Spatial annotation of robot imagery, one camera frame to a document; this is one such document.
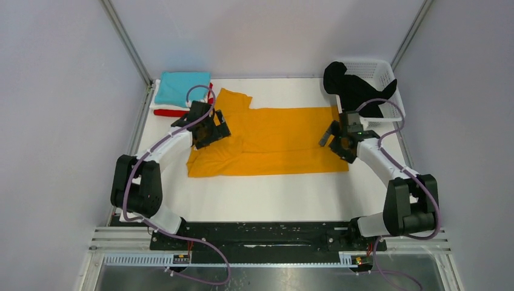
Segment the yellow t-shirt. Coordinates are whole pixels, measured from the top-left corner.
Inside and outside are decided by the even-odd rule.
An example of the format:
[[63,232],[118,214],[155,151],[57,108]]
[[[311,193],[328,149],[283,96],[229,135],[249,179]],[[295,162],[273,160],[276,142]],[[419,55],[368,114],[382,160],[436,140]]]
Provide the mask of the yellow t-shirt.
[[347,162],[319,140],[336,106],[253,109],[253,98],[221,89],[216,107],[231,131],[228,138],[193,149],[190,178],[347,172]]

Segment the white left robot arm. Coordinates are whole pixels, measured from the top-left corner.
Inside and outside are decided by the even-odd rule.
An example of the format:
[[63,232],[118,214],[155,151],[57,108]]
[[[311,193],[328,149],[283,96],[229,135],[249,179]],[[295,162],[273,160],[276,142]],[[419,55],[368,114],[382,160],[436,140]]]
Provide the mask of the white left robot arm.
[[163,202],[161,175],[166,168],[183,161],[192,148],[207,147],[230,135],[221,110],[208,103],[192,102],[190,110],[149,149],[117,159],[111,204],[121,209],[124,221],[143,222],[165,233],[165,242],[173,249],[183,248],[188,233],[180,228],[183,218]]

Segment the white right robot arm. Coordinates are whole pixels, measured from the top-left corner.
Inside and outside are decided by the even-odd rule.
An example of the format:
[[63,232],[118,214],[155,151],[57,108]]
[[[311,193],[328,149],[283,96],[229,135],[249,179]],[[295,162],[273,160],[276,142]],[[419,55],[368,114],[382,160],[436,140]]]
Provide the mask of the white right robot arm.
[[386,187],[382,212],[350,221],[347,240],[357,250],[369,245],[372,237],[421,239],[418,234],[429,231],[425,239],[431,239],[441,228],[435,178],[401,165],[385,149],[383,139],[364,130],[358,112],[350,111],[339,114],[319,141],[349,164],[362,161]]

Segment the black t-shirt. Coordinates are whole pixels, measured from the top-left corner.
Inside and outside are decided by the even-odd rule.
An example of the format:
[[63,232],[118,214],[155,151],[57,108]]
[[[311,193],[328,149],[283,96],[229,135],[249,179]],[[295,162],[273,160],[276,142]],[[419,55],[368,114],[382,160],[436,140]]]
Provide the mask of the black t-shirt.
[[371,99],[389,100],[396,92],[398,81],[392,80],[379,91],[356,75],[346,73],[344,63],[334,61],[324,70],[323,87],[326,93],[338,95],[341,106],[348,111],[355,111],[361,104]]

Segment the folded turquoise t-shirt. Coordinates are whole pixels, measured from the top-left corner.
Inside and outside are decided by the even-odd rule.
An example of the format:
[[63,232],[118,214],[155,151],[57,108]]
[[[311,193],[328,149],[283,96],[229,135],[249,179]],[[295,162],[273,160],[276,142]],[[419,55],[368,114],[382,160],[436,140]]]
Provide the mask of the folded turquoise t-shirt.
[[155,104],[173,105],[186,108],[187,92],[196,85],[189,94],[189,101],[202,101],[207,96],[211,74],[209,72],[167,72],[161,73],[159,89],[155,96]]

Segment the folded red t-shirt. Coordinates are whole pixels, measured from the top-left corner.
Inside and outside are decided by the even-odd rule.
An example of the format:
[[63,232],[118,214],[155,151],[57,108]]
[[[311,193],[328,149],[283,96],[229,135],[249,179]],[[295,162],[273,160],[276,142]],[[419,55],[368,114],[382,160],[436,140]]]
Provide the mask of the folded red t-shirt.
[[[213,88],[212,82],[209,84],[209,88],[210,89]],[[158,105],[155,103],[155,96],[156,96],[156,92],[154,92],[154,94],[152,96],[153,99],[150,103],[149,108],[153,111],[153,114],[156,116],[164,116],[164,117],[169,117],[169,118],[180,118],[184,114],[188,113],[190,110],[189,108],[182,108],[182,107],[177,107],[177,106],[173,106],[173,105]],[[207,102],[208,104],[213,103],[212,93],[209,90],[204,98],[204,101]]]

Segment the folded white t-shirt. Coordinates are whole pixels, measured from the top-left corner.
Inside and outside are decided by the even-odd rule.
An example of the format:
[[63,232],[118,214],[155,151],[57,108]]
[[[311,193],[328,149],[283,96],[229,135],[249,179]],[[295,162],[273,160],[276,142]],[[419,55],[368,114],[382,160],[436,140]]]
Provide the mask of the folded white t-shirt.
[[150,104],[151,109],[167,109],[189,111],[193,101],[206,102],[209,90],[203,87],[195,88],[189,94],[186,101],[187,92],[196,85],[210,85],[210,78],[193,79],[163,79],[156,85]]

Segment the white plastic laundry basket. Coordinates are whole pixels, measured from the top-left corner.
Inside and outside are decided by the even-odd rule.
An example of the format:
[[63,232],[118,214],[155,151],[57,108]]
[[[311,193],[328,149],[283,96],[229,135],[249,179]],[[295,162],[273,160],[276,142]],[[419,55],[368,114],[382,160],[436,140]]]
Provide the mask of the white plastic laundry basket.
[[[381,59],[345,57],[339,58],[336,61],[345,64],[347,74],[359,76],[379,91],[385,89],[385,87],[396,78],[390,64]],[[364,123],[365,128],[371,129],[373,127],[380,127],[383,124],[401,121],[400,113],[402,113],[403,116],[405,116],[406,113],[399,88],[396,89],[390,100],[398,106],[398,109],[389,103],[379,105],[378,108],[383,117],[361,117],[361,122]]]

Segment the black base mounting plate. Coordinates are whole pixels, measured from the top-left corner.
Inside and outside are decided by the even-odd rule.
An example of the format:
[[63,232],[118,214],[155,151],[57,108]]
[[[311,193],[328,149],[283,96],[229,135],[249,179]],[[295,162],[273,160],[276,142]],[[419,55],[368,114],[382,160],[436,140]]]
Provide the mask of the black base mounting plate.
[[183,222],[178,236],[204,239],[219,249],[243,246],[301,246],[320,250],[366,251],[378,237],[360,236],[353,223]]

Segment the aluminium frame rail left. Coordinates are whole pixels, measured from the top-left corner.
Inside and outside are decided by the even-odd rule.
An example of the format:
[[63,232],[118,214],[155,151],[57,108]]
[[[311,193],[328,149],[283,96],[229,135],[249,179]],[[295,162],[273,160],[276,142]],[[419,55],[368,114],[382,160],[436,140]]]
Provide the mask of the aluminium frame rail left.
[[145,122],[149,112],[150,93],[153,80],[147,70],[114,1],[99,2],[114,30],[122,48],[122,57],[128,60],[128,69],[122,73],[132,77],[123,80],[124,88],[131,97],[131,109],[128,114],[129,136],[127,153],[135,154],[141,144]]

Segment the aluminium frame rail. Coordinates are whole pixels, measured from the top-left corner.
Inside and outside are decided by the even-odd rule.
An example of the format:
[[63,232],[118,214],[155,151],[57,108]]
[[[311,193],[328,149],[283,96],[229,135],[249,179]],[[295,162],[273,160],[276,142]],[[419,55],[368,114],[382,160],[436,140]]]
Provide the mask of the aluminium frame rail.
[[129,136],[127,153],[135,154],[141,144],[145,122],[149,112],[150,93],[153,80],[147,70],[114,1],[99,2],[114,30],[122,48],[122,57],[128,60],[128,69],[122,73],[132,77],[123,80],[124,88],[131,97],[131,109],[128,114]]
[[405,55],[411,42],[413,41],[414,37],[416,36],[417,31],[419,30],[421,24],[423,23],[424,19],[426,18],[427,14],[429,13],[434,2],[435,2],[434,0],[424,0],[422,2],[420,9],[418,10],[410,28],[408,29],[404,39],[402,40],[401,45],[399,46],[395,56],[392,59],[391,68],[393,71],[396,70],[399,63],[401,62],[403,56]]

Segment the aluminium frame rail right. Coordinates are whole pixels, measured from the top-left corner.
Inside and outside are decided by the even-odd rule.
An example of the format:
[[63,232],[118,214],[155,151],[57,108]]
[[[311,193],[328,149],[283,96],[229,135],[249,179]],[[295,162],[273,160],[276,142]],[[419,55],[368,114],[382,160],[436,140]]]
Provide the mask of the aluminium frame rail right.
[[421,24],[423,23],[424,19],[426,18],[427,14],[429,13],[434,2],[435,2],[434,0],[424,0],[422,2],[420,9],[418,10],[410,28],[408,29],[404,39],[402,40],[401,45],[399,46],[395,56],[392,59],[391,68],[393,71],[396,70],[399,63],[401,62],[403,56],[405,55],[411,42],[413,41],[414,37],[416,36],[417,31],[419,30]]

